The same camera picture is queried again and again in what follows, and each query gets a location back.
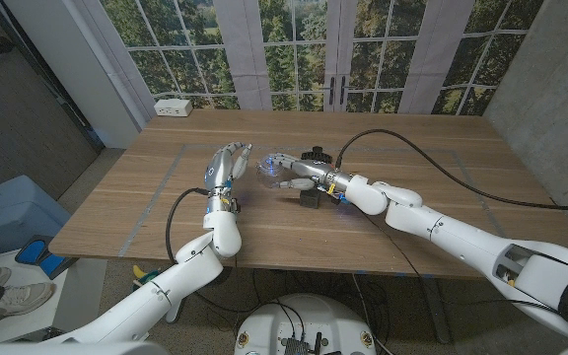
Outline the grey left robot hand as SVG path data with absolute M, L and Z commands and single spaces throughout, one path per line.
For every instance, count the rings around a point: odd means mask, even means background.
M 251 144 L 232 142 L 214 154 L 204 175 L 208 191 L 207 213 L 240 211 L 237 199 L 232 196 L 233 182 L 245 173 L 251 150 Z

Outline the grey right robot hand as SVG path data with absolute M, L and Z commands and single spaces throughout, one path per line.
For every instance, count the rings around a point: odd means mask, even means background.
M 329 163 L 284 153 L 263 157 L 256 164 L 256 173 L 258 180 L 269 188 L 316 189 L 333 196 L 345 193 L 353 179 Z

